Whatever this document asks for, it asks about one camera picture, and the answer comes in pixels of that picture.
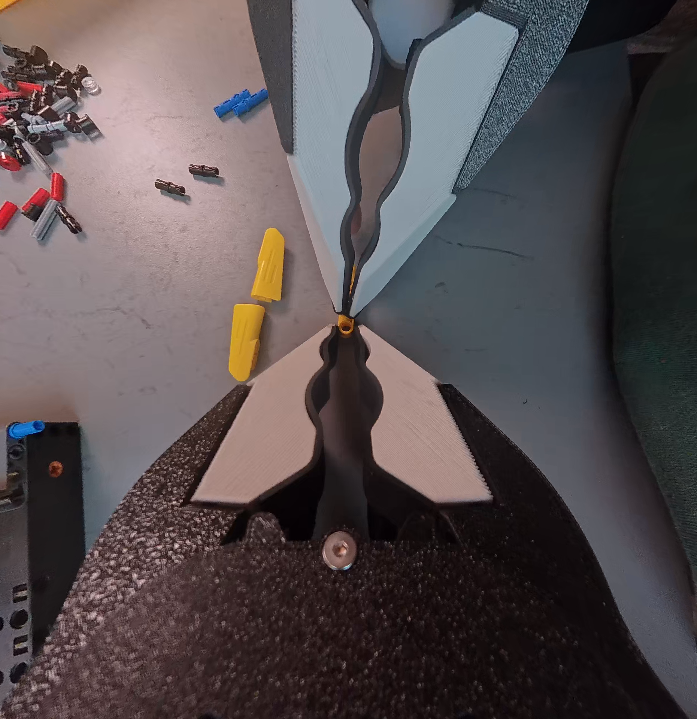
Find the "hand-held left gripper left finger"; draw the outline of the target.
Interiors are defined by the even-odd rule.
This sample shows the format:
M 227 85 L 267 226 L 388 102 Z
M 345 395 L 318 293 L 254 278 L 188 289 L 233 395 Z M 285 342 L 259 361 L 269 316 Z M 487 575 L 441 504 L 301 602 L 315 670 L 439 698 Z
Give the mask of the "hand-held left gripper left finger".
M 319 413 L 330 397 L 337 328 L 329 325 L 239 389 L 236 416 L 197 476 L 190 505 L 270 513 L 289 540 L 309 540 L 325 486 Z

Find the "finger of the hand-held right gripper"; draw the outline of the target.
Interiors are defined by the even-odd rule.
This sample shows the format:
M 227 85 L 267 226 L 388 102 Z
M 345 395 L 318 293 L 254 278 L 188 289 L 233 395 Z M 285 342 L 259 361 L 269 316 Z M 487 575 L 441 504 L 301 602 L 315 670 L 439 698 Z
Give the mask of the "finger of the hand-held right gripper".
M 364 1 L 293 1 L 293 151 L 287 157 L 333 308 L 346 313 L 361 199 L 358 153 L 377 98 L 381 40 Z
M 501 12 L 461 12 L 417 45 L 401 97 L 400 159 L 377 200 L 348 314 L 377 297 L 457 199 L 461 168 L 518 40 L 517 21 Z

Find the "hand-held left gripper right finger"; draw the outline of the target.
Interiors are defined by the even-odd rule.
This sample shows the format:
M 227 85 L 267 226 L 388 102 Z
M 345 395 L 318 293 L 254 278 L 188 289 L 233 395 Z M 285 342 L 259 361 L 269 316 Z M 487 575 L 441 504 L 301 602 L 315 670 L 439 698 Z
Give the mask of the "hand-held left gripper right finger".
M 441 383 L 366 326 L 355 331 L 371 539 L 447 533 L 448 510 L 494 502 Z

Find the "blue lego pin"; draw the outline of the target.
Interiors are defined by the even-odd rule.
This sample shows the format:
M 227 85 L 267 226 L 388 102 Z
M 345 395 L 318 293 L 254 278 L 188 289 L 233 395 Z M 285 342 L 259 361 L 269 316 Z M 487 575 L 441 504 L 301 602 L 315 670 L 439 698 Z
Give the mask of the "blue lego pin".
M 269 98 L 269 93 L 266 88 L 262 88 L 255 94 L 244 95 L 245 96 L 242 96 L 242 99 L 233 107 L 233 112 L 236 117 L 241 117 L 253 111 L 255 107 L 261 105 Z
M 215 113 L 217 118 L 222 119 L 228 113 L 232 112 L 237 104 L 249 99 L 250 97 L 251 92 L 247 88 L 245 88 L 239 93 L 236 93 L 225 101 L 219 103 L 213 108 L 213 112 Z

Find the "yellow lego connector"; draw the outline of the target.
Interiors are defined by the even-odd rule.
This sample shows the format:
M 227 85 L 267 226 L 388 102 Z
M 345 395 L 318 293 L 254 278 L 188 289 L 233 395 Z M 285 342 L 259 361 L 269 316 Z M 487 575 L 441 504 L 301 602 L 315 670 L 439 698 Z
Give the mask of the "yellow lego connector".
M 228 370 L 238 382 L 247 381 L 255 369 L 264 316 L 265 309 L 261 305 L 240 303 L 234 306 Z
M 281 301 L 285 247 L 282 233 L 276 228 L 268 228 L 258 255 L 252 299 L 264 303 Z

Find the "short yellow lego beam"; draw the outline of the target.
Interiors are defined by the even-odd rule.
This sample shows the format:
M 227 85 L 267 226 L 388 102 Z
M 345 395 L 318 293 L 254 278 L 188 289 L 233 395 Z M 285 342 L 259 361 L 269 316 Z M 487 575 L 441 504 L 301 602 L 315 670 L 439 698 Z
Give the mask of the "short yellow lego beam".
M 347 298 L 344 302 L 343 309 L 349 310 L 352 297 L 353 297 L 353 285 L 355 283 L 355 274 L 356 274 L 356 264 L 353 265 L 352 271 L 351 271 L 351 281 L 349 284 L 349 290 Z M 352 316 L 348 312 L 346 313 L 340 313 L 337 318 L 337 328 L 342 336 L 344 337 L 350 337 L 353 333 L 353 329 L 355 326 L 355 319 L 353 319 Z

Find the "black and yellow lego model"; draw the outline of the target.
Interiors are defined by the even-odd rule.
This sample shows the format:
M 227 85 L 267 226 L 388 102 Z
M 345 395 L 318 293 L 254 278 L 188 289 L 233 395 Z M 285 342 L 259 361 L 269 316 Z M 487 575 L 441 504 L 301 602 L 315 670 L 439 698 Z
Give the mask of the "black and yellow lego model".
M 0 427 L 0 706 L 50 634 L 84 556 L 79 425 Z

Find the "pile of small lego pins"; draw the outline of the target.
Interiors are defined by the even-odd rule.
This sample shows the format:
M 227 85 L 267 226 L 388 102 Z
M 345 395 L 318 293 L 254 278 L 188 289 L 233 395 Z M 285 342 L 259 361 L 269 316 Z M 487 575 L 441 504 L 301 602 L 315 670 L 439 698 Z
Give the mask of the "pile of small lego pins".
M 101 86 L 83 64 L 66 67 L 38 45 L 23 49 L 0 39 L 0 169 L 11 175 L 38 172 L 41 183 L 23 203 L 3 201 L 0 233 L 22 216 L 30 237 L 45 245 L 54 225 L 75 236 L 82 225 L 66 207 L 67 180 L 57 153 L 71 139 L 92 141 L 101 130 L 84 105 Z

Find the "person's right hand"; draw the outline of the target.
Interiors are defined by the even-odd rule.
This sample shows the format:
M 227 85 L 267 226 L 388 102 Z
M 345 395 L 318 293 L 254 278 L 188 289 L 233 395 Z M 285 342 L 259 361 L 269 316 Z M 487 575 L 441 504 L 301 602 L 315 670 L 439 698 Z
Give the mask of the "person's right hand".
M 362 201 L 375 202 L 394 175 L 401 157 L 403 131 L 398 107 L 374 114 L 361 143 Z

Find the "black mesh pad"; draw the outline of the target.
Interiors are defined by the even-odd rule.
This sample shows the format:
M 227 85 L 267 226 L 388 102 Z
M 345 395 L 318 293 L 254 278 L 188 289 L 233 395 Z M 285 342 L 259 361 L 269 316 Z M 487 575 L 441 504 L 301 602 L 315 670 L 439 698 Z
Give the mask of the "black mesh pad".
M 589 1 L 567 53 L 626 40 L 650 30 L 676 1 Z

